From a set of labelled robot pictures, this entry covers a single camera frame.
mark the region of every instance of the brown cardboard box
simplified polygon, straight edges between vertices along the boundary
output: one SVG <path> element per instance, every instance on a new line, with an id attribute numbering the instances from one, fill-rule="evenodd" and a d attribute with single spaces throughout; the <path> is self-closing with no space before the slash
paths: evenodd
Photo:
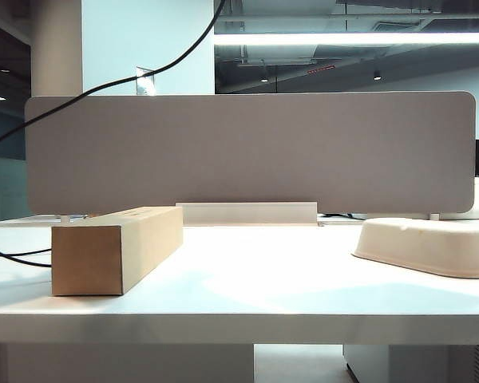
<path id="1" fill-rule="evenodd" d="M 183 242 L 181 207 L 139 207 L 52 227 L 53 295 L 121 295 Z"/>

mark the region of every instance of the black cable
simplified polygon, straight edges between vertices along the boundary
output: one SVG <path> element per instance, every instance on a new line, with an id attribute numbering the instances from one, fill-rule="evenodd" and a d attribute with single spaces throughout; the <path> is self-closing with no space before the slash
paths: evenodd
<path id="1" fill-rule="evenodd" d="M 1 251 L 0 251 L 0 257 L 3 257 L 5 259 L 9 259 L 10 261 L 13 261 L 13 262 L 22 263 L 24 265 L 29 265 L 29 266 L 51 267 L 51 265 L 48 264 L 48 263 L 36 263 L 36 262 L 26 261 L 26 260 L 23 260 L 23 259 L 16 259 L 13 255 L 4 254 Z"/>
<path id="2" fill-rule="evenodd" d="M 208 36 L 209 31 L 215 25 L 216 20 L 220 16 L 220 14 L 222 12 L 222 9 L 224 8 L 225 2 L 226 2 L 226 0 L 220 0 L 220 4 L 218 5 L 218 8 L 216 9 L 215 14 L 213 15 L 212 20 L 209 22 L 209 24 L 206 27 L 206 29 L 204 30 L 204 32 L 199 36 L 199 38 L 197 38 L 197 40 L 192 44 L 192 46 L 190 46 L 188 49 L 186 49 L 186 51 L 183 54 L 181 54 L 176 60 L 168 63 L 165 66 L 162 66 L 159 69 L 152 70 L 152 71 L 144 73 L 140 76 L 131 76 L 131 77 L 122 78 L 120 80 L 111 81 L 111 82 L 108 82 L 106 84 L 99 85 L 95 88 L 89 89 L 88 91 L 83 92 L 81 95 L 76 96 L 69 101 L 66 101 L 64 104 L 59 105 L 58 107 L 53 108 L 53 109 L 51 109 L 47 112 L 44 112 L 43 114 L 40 114 L 39 116 L 37 116 L 35 118 L 32 118 L 28 121 L 25 121 L 24 123 L 20 124 L 16 128 L 14 128 L 14 129 L 10 130 L 9 132 L 1 135 L 0 136 L 0 142 L 4 141 L 9 136 L 12 136 L 16 132 L 25 129 L 27 126 L 32 125 L 33 123 L 38 122 L 38 121 L 42 120 L 43 118 L 51 116 L 52 114 L 55 114 L 56 112 L 59 112 L 62 109 L 67 108 L 68 106 L 77 103 L 79 100 L 82 100 L 83 98 L 85 98 L 85 97 L 87 97 L 87 96 L 89 96 L 89 95 L 91 95 L 95 92 L 99 92 L 100 90 L 111 88 L 111 87 L 116 86 L 116 85 L 125 84 L 127 82 L 135 81 L 135 80 L 137 80 L 139 78 L 142 78 L 142 77 L 153 76 L 155 74 L 164 72 L 165 70 L 171 69 L 172 67 L 176 66 L 177 64 L 182 62 L 191 52 L 193 52 L 195 50 L 195 48 L 206 38 L 206 36 Z M 17 253 L 17 254 L 4 254 L 0 251 L 0 257 L 3 257 L 5 259 L 9 259 L 10 261 L 13 261 L 13 262 L 23 263 L 23 264 L 31 265 L 31 266 L 51 267 L 51 265 L 45 264 L 45 263 L 35 263 L 35 262 L 30 262 L 30 261 L 25 261 L 25 260 L 22 260 L 22 259 L 14 258 L 16 256 L 33 255 L 33 254 L 38 254 L 38 253 L 42 253 L 42 252 L 50 251 L 50 250 L 51 249 L 45 249 L 45 250 L 42 250 L 42 251 L 28 251 L 26 253 Z"/>
<path id="3" fill-rule="evenodd" d="M 36 250 L 36 251 L 27 251 L 26 253 L 9 253 L 7 255 L 9 255 L 10 257 L 23 257 L 25 255 L 39 255 L 41 253 L 46 253 L 48 251 L 51 251 L 51 249 L 43 249 L 43 250 Z"/>
<path id="4" fill-rule="evenodd" d="M 206 38 L 206 36 L 208 35 L 209 31 L 212 29 L 212 27 L 215 25 L 216 23 L 216 20 L 218 19 L 218 17 L 220 16 L 220 13 L 222 12 L 222 9 L 224 8 L 224 4 L 225 4 L 225 1 L 226 0 L 220 0 L 220 4 L 218 5 L 218 8 L 216 9 L 216 12 L 213 16 L 213 19 L 211 20 L 211 22 L 209 23 L 209 25 L 206 27 L 206 29 L 204 30 L 204 32 L 200 35 L 200 37 L 192 44 L 192 46 L 190 46 L 190 48 L 188 48 L 183 54 L 181 54 L 176 60 L 170 62 L 169 64 L 165 65 L 165 66 L 162 66 L 161 68 L 159 69 L 155 69 L 155 70 L 152 70 L 150 72 L 147 72 L 147 73 L 144 73 L 140 76 L 131 76 L 131 77 L 126 77 L 126 78 L 122 78 L 120 80 L 115 80 L 115 81 L 111 81 L 111 82 L 108 82 L 106 84 L 103 84 L 103 85 L 99 85 L 95 88 L 92 88 L 92 89 L 89 89 L 88 91 L 86 92 L 83 92 L 81 95 L 79 96 L 76 96 L 74 98 L 72 98 L 71 100 L 69 101 L 66 101 L 64 104 L 62 105 L 59 105 L 58 107 L 56 108 L 53 108 L 47 112 L 44 112 L 43 114 L 40 114 L 39 116 L 35 117 L 35 118 L 32 118 L 28 121 L 25 121 L 24 123 L 20 124 L 19 126 L 17 126 L 16 128 L 10 130 L 9 132 L 3 134 L 0 136 L 0 142 L 2 142 L 3 140 L 5 140 L 7 137 L 15 134 L 16 132 L 20 131 L 20 130 L 23 130 L 24 128 L 26 128 L 27 126 L 29 125 L 32 125 L 33 123 L 35 122 L 38 122 L 40 120 L 42 120 L 43 118 L 46 118 L 47 116 L 51 116 L 52 114 L 55 114 L 56 112 L 59 112 L 61 111 L 62 109 L 65 109 L 67 108 L 68 106 L 72 105 L 72 104 L 75 104 L 77 103 L 79 100 L 95 93 L 95 92 L 98 92 L 100 90 L 103 90 L 103 89 L 107 89 L 107 88 L 111 88 L 113 86 L 116 86 L 116 85 L 120 85 L 120 84 L 125 84 L 127 82 L 131 82 L 131 81 L 135 81 L 139 78 L 142 78 L 142 77 L 148 77 L 148 76 L 152 76 L 152 75 L 155 75 L 155 74 L 158 74 L 158 73 L 161 73 L 161 72 L 164 72 L 165 70 L 168 70 L 168 69 L 171 69 L 172 67 L 176 66 L 177 64 L 179 64 L 180 62 L 182 62 L 191 52 L 193 52 L 193 50 L 195 50 L 195 48 Z"/>

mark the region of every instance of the white tray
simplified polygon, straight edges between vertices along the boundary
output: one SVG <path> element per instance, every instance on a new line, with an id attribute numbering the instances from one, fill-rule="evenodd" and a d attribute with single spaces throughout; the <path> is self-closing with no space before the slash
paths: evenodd
<path id="1" fill-rule="evenodd" d="M 368 219 L 354 255 L 449 277 L 479 278 L 479 223 Z"/>

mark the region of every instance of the white desk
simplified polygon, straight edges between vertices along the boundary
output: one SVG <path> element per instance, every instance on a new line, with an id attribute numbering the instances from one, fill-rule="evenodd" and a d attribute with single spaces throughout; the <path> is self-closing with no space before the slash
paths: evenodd
<path id="1" fill-rule="evenodd" d="M 0 259 L 0 343 L 479 344 L 479 280 L 357 259 L 360 230 L 186 227 L 122 297 L 51 297 L 49 270 Z M 48 246 L 0 227 L 1 250 Z"/>

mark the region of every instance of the wall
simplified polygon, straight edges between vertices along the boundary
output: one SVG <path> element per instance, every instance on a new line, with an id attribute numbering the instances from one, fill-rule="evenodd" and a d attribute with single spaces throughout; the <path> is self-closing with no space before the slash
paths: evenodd
<path id="1" fill-rule="evenodd" d="M 479 67 L 430 76 L 415 77 L 402 81 L 380 81 L 375 85 L 351 90 L 466 90 L 471 92 L 476 99 L 476 138 L 479 139 Z"/>
<path id="2" fill-rule="evenodd" d="M 212 19 L 212 0 L 81 0 L 85 90 L 156 69 L 181 55 Z M 211 31 L 183 62 L 156 76 L 157 94 L 213 94 Z M 135 82 L 101 94 L 136 94 Z"/>
<path id="3" fill-rule="evenodd" d="M 33 0 L 32 96 L 82 91 L 81 0 Z"/>

